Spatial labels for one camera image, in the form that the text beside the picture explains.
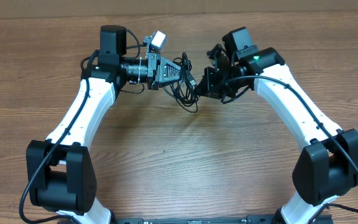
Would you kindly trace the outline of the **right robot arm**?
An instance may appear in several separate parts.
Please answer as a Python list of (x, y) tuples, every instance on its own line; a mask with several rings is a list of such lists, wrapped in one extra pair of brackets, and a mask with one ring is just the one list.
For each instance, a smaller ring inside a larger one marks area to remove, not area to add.
[(205, 68), (196, 94), (225, 104), (254, 90), (300, 150), (292, 198), (273, 215), (249, 215), (247, 222), (331, 223), (323, 210), (358, 186), (358, 132), (331, 121), (297, 84), (283, 57), (273, 48), (260, 50), (245, 27), (230, 31), (207, 55), (212, 65)]

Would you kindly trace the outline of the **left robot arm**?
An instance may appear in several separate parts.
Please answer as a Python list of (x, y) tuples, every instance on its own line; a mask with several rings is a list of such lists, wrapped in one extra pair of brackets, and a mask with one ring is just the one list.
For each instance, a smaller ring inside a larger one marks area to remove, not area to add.
[(81, 63), (80, 89), (60, 124), (45, 140), (26, 150), (28, 183), (22, 199), (52, 212), (52, 219), (73, 223), (114, 223), (113, 212), (96, 197), (97, 180), (90, 146), (107, 110), (126, 83), (158, 88), (179, 81), (181, 67), (161, 56), (166, 41), (156, 31), (136, 43), (145, 57), (127, 56), (123, 26), (105, 25), (100, 47)]

